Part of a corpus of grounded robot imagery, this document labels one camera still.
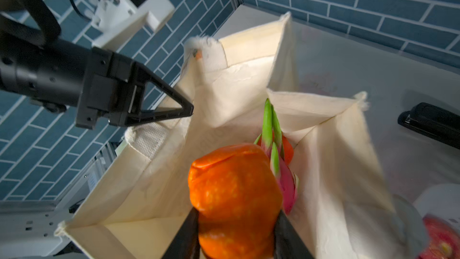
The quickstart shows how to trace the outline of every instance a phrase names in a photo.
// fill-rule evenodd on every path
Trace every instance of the white bracket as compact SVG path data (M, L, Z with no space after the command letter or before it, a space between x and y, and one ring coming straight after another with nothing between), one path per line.
M131 0L100 0L91 25L103 32L93 46L117 51L131 36L147 24L154 32L160 30L174 13L169 0L146 0L137 8Z

